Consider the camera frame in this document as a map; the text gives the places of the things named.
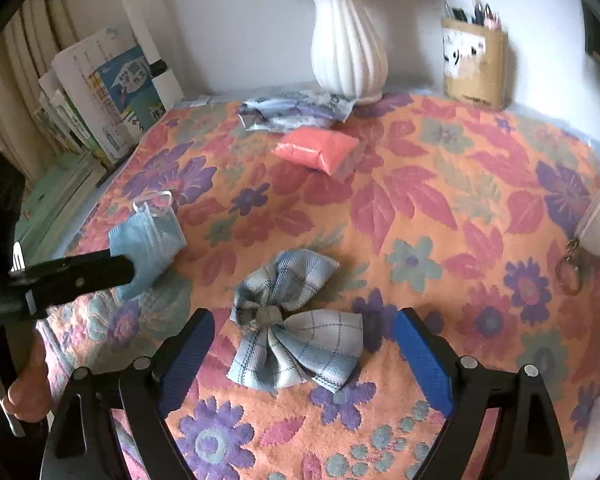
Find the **orange package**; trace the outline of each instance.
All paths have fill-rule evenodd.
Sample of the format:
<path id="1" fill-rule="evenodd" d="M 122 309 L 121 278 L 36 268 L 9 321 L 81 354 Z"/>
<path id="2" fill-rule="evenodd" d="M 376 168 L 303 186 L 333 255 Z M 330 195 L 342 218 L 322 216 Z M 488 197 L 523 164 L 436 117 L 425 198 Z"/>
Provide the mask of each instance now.
<path id="1" fill-rule="evenodd" d="M 345 180 L 362 159 L 365 147 L 355 137 L 333 130 L 302 126 L 286 134 L 273 151 L 280 158 Z"/>

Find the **keyring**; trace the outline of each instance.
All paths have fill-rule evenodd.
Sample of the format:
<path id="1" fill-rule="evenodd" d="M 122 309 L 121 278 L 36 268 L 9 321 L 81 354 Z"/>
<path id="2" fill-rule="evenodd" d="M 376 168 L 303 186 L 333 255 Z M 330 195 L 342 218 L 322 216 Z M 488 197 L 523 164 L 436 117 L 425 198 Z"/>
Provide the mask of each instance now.
<path id="1" fill-rule="evenodd" d="M 584 280 L 582 279 L 582 271 L 580 270 L 580 266 L 574 263 L 572 260 L 573 257 L 571 256 L 571 254 L 567 254 L 566 256 L 561 257 L 560 260 L 558 260 L 558 263 L 555 265 L 555 275 L 558 278 L 558 282 L 560 283 L 560 288 L 565 294 L 567 294 L 568 296 L 577 296 L 578 294 L 580 294 L 580 291 L 584 286 Z M 573 270 L 576 273 L 576 276 L 578 277 L 577 288 L 571 288 L 562 280 L 562 269 L 565 265 L 570 265 L 571 267 L 573 267 Z"/>

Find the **white wall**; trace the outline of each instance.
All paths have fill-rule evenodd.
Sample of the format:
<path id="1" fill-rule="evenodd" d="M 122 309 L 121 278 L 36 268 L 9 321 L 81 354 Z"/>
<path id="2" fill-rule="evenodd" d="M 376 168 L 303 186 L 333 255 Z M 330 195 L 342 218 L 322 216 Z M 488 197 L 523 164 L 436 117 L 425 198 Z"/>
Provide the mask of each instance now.
<path id="1" fill-rule="evenodd" d="M 138 0 L 186 92 L 312 80 L 311 0 Z M 442 0 L 365 0 L 390 79 L 442 88 Z M 470 8 L 470 0 L 448 0 Z M 584 52 L 580 0 L 487 0 L 515 52 L 513 99 L 600 140 L 600 69 Z M 118 0 L 68 0 L 78 33 L 124 19 Z"/>

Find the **metal screw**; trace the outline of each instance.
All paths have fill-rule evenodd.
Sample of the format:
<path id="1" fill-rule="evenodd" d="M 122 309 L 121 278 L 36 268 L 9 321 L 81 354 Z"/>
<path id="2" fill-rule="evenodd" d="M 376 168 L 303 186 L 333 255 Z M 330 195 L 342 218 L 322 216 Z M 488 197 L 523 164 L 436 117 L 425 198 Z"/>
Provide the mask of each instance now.
<path id="1" fill-rule="evenodd" d="M 540 372 L 538 371 L 538 369 L 533 366 L 533 365 L 526 365 L 525 366 L 525 374 L 527 374 L 529 377 L 538 377 L 538 374 Z"/>
<path id="2" fill-rule="evenodd" d="M 134 361 L 134 368 L 136 370 L 146 370 L 151 365 L 151 359 L 148 357 L 139 357 Z"/>
<path id="3" fill-rule="evenodd" d="M 89 373 L 89 369 L 85 368 L 84 366 L 81 368 L 78 368 L 75 372 L 74 372 L 74 379 L 81 381 L 82 379 L 84 379 Z"/>
<path id="4" fill-rule="evenodd" d="M 471 357 L 470 355 L 465 355 L 460 359 L 460 364 L 464 367 L 464 368 L 477 368 L 478 367 L 478 361 L 475 360 L 474 357 Z"/>

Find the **book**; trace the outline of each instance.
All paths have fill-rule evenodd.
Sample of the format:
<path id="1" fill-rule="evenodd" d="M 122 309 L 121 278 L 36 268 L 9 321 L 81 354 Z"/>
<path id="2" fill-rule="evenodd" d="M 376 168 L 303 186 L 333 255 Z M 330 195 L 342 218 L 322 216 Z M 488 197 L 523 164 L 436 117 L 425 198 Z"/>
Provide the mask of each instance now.
<path id="1" fill-rule="evenodd" d="M 107 61 L 90 82 L 103 101 L 122 118 L 129 133 L 139 140 L 164 115 L 164 105 L 151 80 L 149 63 L 139 46 Z"/>
<path id="2" fill-rule="evenodd" d="M 58 130 L 60 130 L 64 142 L 70 147 L 70 150 L 74 153 L 80 153 L 84 149 L 84 144 L 72 130 L 71 124 L 61 117 L 56 108 L 51 104 L 49 97 L 47 97 L 44 92 L 40 92 L 38 102 L 40 103 L 40 106 L 44 108 L 46 114 L 49 116 L 49 119 L 51 119 Z"/>
<path id="3" fill-rule="evenodd" d="M 27 263 L 41 261 L 35 259 L 36 252 L 49 231 L 62 229 L 57 219 L 67 203 L 92 174 L 98 175 L 97 183 L 105 172 L 88 151 L 80 155 L 65 153 L 47 171 L 23 202 L 16 225 L 15 239 L 20 242 Z"/>
<path id="4" fill-rule="evenodd" d="M 128 27 L 108 27 L 59 52 L 52 67 L 69 99 L 102 149 L 115 161 L 135 140 L 119 114 L 93 91 L 90 76 L 103 64 L 136 46 Z"/>
<path id="5" fill-rule="evenodd" d="M 71 121 L 71 124 L 74 126 L 74 130 L 80 134 L 82 142 L 85 144 L 85 146 L 87 146 L 91 153 L 96 156 L 96 158 L 104 165 L 105 168 L 112 170 L 115 167 L 114 159 L 107 155 L 98 141 L 91 135 L 91 132 L 85 124 L 83 118 L 71 99 L 68 98 L 64 90 L 56 90 L 56 95 L 54 95 L 54 98 L 51 100 L 51 102 L 61 108 L 66 114 L 68 119 Z M 114 139 L 109 139 L 109 142 L 111 142 L 113 146 L 118 146 Z"/>
<path id="6" fill-rule="evenodd" d="M 96 188 L 98 182 L 104 176 L 104 168 L 99 164 L 94 165 L 94 162 L 95 161 L 92 159 L 90 165 L 91 172 L 64 203 L 58 215 L 49 225 L 46 234 L 42 240 L 39 241 L 31 258 L 32 264 L 40 264 L 53 257 L 58 248 L 58 244 L 65 235 L 64 231 L 66 227 L 71 224 L 72 218 L 80 210 L 83 202 L 87 200 L 89 195 Z"/>
<path id="7" fill-rule="evenodd" d="M 37 123 L 38 129 L 42 130 L 48 138 L 55 140 L 56 143 L 65 151 L 72 152 L 72 147 L 66 142 L 62 132 L 58 129 L 55 123 L 51 120 L 46 110 L 41 106 L 39 107 L 33 117 Z"/>
<path id="8" fill-rule="evenodd" d="M 78 146 L 86 146 L 88 150 L 102 163 L 108 170 L 115 167 L 117 159 L 104 150 L 101 144 L 95 139 L 82 119 L 69 96 L 62 88 L 60 80 L 56 77 L 53 70 L 43 75 L 38 82 L 40 88 L 47 96 L 49 103 L 56 110 L 61 121 L 68 125 L 73 133 L 72 138 Z"/>

